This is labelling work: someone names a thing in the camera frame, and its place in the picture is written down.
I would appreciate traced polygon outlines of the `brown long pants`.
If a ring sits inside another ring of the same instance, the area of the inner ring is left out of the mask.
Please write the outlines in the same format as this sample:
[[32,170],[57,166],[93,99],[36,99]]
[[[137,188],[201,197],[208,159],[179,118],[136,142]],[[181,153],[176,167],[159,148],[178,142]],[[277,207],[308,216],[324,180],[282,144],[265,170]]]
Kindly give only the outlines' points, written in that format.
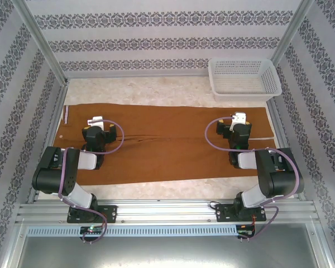
[[215,119],[234,108],[79,104],[69,107],[54,145],[82,148],[87,120],[102,116],[119,124],[117,139],[98,170],[80,170],[80,185],[111,185],[255,176],[256,170],[229,163],[228,141],[216,133]]

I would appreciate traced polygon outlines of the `white plastic mesh basket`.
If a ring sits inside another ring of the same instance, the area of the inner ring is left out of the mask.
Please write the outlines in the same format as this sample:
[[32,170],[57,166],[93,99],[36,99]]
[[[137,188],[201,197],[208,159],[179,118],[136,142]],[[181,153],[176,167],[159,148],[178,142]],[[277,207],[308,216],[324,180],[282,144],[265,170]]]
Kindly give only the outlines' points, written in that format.
[[282,92],[269,59],[211,58],[208,75],[216,101],[267,102]]

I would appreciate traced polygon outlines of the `left small circuit board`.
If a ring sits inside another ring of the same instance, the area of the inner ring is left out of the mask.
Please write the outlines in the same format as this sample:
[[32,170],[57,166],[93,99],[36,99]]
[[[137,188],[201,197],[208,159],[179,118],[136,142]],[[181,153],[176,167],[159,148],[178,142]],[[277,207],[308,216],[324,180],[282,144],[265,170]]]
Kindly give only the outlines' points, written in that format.
[[80,234],[81,235],[101,235],[103,228],[100,226],[90,226],[90,227],[81,227]]

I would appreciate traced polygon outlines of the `small circuit board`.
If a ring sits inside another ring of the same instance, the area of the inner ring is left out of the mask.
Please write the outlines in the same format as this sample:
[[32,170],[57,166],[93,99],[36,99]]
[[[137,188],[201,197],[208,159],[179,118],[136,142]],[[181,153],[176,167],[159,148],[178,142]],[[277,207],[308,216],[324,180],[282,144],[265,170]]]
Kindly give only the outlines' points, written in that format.
[[81,227],[80,234],[81,235],[101,235],[103,228],[100,226],[90,226],[90,227]]
[[255,235],[255,225],[237,225],[237,233],[240,237],[253,237]]

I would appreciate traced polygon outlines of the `right small circuit board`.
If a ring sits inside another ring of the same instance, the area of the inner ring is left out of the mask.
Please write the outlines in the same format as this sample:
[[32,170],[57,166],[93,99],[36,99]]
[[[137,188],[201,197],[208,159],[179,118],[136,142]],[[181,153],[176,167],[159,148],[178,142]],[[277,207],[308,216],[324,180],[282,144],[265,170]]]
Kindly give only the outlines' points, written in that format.
[[237,225],[237,233],[240,237],[253,237],[255,235],[255,225]]

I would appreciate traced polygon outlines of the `grey sheet metal panel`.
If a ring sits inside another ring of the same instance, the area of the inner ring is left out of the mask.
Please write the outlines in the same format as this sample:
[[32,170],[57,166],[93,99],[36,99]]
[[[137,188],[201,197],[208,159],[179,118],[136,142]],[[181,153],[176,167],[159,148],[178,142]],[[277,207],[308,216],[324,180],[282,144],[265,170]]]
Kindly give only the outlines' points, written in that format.
[[335,268],[316,224],[275,224],[233,236],[105,237],[84,244],[70,227],[17,227],[4,268]]

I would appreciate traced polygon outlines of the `left aluminium side rail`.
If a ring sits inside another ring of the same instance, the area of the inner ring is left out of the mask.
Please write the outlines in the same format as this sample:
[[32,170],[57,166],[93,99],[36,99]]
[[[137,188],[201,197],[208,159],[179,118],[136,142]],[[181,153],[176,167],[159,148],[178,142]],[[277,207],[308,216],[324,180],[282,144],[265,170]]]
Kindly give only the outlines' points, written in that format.
[[47,79],[38,102],[34,106],[21,156],[21,173],[17,173],[22,186],[21,203],[31,203],[34,200],[35,190],[32,186],[32,177],[45,148],[53,144],[65,94],[65,84],[60,85],[56,80]]

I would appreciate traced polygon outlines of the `aluminium side rail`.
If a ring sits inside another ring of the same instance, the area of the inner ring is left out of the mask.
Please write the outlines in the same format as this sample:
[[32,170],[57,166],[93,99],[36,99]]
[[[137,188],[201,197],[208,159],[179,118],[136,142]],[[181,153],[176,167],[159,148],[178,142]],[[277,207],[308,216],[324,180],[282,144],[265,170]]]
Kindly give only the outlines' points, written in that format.
[[21,203],[31,203],[34,200],[35,190],[32,186],[32,177],[45,148],[53,144],[65,94],[65,84],[60,85],[56,80],[47,79],[38,102],[34,106],[21,156],[21,173],[17,173],[22,186]]
[[[271,123],[272,131],[274,133],[274,140],[276,146],[281,148],[290,147],[287,137],[284,133],[283,124],[277,111],[276,104],[274,103],[274,98],[266,102],[266,107],[269,113],[269,120]],[[298,198],[301,201],[306,201],[307,199],[304,194],[304,178],[300,173],[300,170],[298,170],[298,173],[300,177],[300,183],[297,192],[293,195],[293,198]]]

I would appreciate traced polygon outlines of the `right aluminium side rail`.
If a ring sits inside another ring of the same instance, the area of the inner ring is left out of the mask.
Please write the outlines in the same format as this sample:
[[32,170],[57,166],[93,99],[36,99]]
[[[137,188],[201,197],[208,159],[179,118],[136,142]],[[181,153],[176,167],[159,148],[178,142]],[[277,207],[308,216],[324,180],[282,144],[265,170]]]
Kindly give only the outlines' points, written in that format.
[[[274,140],[276,146],[281,148],[290,147],[287,137],[284,133],[283,124],[277,111],[276,104],[274,103],[274,98],[266,102],[266,107],[269,113],[269,120],[271,123],[272,131],[274,133]],[[300,173],[300,170],[298,170],[298,173],[300,177],[300,183],[297,192],[293,195],[293,198],[298,198],[301,201],[306,201],[307,199],[304,194],[304,178]]]

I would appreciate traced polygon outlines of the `aluminium back rail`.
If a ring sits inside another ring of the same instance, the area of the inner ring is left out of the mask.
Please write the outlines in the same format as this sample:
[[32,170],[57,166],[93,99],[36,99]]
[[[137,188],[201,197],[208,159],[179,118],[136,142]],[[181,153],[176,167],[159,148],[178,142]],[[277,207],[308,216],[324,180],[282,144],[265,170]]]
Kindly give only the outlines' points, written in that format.
[[143,77],[209,77],[208,73],[200,73],[200,74],[193,74],[193,73],[152,73],[152,74],[138,74],[138,73],[128,73],[128,74],[92,74],[92,75],[76,75],[76,76],[68,76],[68,80],[72,79],[98,79],[98,78],[103,78],[103,79],[108,79],[108,78],[143,78]]

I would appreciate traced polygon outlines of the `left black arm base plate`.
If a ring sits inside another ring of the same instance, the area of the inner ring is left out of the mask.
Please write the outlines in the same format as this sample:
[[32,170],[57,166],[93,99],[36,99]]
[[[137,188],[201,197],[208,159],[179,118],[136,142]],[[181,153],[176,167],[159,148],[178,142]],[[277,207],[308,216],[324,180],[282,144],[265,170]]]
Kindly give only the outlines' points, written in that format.
[[[115,223],[117,208],[116,205],[99,205],[98,212],[105,216],[107,223]],[[68,223],[103,223],[102,217],[96,213],[72,207],[69,208],[66,221]]]

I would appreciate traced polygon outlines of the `aluminium mounting rail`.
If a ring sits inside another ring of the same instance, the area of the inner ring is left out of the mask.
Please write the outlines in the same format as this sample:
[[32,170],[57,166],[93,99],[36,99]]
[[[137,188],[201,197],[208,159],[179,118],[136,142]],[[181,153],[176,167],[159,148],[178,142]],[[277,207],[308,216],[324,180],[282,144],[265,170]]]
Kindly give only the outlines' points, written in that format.
[[[117,225],[218,224],[207,199],[177,200],[100,200],[101,205],[116,205]],[[275,224],[320,222],[312,201],[284,199],[274,203],[279,208]],[[68,206],[59,200],[40,199],[19,206],[15,224],[28,226],[67,225]]]

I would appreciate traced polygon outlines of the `left aluminium frame post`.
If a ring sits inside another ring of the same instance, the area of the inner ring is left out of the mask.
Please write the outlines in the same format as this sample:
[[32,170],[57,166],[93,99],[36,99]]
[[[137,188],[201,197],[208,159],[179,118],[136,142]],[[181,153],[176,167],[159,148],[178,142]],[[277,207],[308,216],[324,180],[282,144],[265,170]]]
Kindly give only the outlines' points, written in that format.
[[30,11],[25,0],[11,0],[14,8],[17,10],[27,29],[29,30],[31,36],[35,40],[36,45],[41,50],[43,56],[45,57],[49,67],[55,74],[55,77],[61,84],[66,84],[68,81],[65,76],[57,58],[55,57],[48,41],[46,40],[44,34],[42,33],[34,15]]

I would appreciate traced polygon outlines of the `aluminium frame post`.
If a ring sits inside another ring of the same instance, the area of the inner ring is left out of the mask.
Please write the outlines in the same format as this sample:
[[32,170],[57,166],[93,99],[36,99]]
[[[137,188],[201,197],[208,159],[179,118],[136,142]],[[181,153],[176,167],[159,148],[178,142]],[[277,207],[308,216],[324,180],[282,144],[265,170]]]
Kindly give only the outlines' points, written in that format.
[[68,81],[65,76],[57,58],[55,57],[48,41],[46,40],[44,34],[42,33],[34,15],[30,11],[25,0],[11,0],[14,8],[17,10],[27,29],[29,30],[31,36],[35,40],[36,45],[41,50],[43,56],[45,57],[49,67],[55,74],[55,77],[61,84],[66,84]]
[[283,57],[286,49],[294,38],[300,24],[304,21],[307,13],[309,12],[312,4],[315,0],[301,0],[294,15],[288,24],[286,31],[284,32],[275,52],[271,57],[271,61],[274,67],[277,67],[281,58]]

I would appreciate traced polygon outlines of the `right aluminium frame post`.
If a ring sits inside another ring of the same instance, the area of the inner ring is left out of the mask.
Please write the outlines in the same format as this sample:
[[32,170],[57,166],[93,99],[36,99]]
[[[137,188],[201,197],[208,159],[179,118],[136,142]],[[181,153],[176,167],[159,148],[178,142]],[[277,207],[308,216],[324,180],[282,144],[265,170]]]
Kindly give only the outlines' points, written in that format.
[[284,32],[275,52],[271,57],[271,61],[274,67],[277,67],[281,58],[283,57],[286,49],[294,38],[300,24],[304,21],[307,13],[309,12],[312,4],[315,0],[301,0],[294,15],[288,24],[286,31]]

